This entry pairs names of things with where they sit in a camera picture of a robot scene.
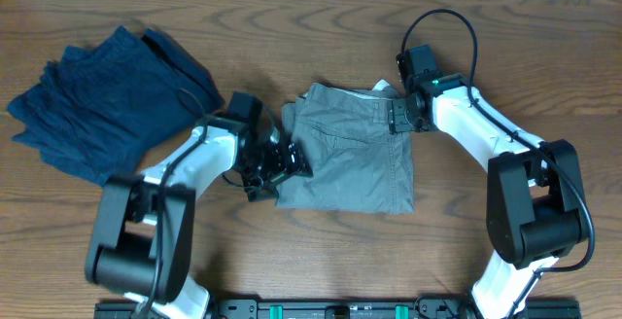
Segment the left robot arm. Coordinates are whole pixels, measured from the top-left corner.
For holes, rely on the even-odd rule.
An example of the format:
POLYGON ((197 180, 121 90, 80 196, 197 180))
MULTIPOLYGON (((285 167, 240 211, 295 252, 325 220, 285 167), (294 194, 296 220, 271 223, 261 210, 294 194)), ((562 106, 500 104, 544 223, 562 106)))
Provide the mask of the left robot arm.
POLYGON ((190 276, 196 203, 229 170, 248 200, 273 198, 284 181, 309 177, 299 146, 272 132, 261 140, 252 120, 207 115, 190 138, 139 174, 104 186, 85 273, 92 284, 124 296, 96 305, 97 318, 215 318, 210 293, 190 276))

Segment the grey shorts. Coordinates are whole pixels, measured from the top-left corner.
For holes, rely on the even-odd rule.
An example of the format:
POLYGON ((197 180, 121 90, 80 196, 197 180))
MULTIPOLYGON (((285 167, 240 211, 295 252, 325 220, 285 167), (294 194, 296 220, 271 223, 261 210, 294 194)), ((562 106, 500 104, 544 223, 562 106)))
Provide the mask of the grey shorts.
POLYGON ((282 183, 279 208, 411 214, 414 164, 407 133, 392 134, 388 107, 399 93, 388 82, 372 89, 313 84, 282 106, 282 124, 313 175, 282 183))

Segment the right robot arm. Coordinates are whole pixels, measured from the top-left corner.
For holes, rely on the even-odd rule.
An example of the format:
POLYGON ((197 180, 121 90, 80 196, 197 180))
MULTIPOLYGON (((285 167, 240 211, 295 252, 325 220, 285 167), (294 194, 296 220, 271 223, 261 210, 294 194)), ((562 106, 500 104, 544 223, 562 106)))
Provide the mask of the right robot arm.
POLYGON ((486 228, 494 253, 470 292, 478 318, 510 318, 541 276, 586 242, 594 254, 595 228, 587 208, 575 148, 546 142, 495 110, 460 75, 425 69, 402 77, 407 96, 390 110, 394 132, 440 131, 459 142, 487 173, 486 228))

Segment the folded dark blue garment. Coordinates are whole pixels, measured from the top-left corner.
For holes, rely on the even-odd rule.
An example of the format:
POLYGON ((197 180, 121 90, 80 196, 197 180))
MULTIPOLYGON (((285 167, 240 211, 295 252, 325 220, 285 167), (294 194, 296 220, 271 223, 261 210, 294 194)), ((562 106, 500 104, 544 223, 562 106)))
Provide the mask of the folded dark blue garment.
POLYGON ((133 171, 152 148, 224 105, 209 71, 169 35, 118 27, 98 47, 69 46, 8 105, 14 141, 97 185, 133 171))

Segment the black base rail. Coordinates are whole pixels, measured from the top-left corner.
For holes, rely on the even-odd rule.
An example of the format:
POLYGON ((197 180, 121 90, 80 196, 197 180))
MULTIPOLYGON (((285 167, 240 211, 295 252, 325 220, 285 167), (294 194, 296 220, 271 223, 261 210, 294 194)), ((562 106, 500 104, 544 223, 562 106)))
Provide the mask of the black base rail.
MULTIPOLYGON (((136 304, 129 301, 102 302, 94 307, 95 319, 130 318, 136 304)), ((210 303, 203 318, 212 319, 450 319, 483 318, 466 300, 423 296, 415 301, 254 301, 226 300, 210 303)), ((580 319, 575 300, 527 301, 511 318, 580 319)))

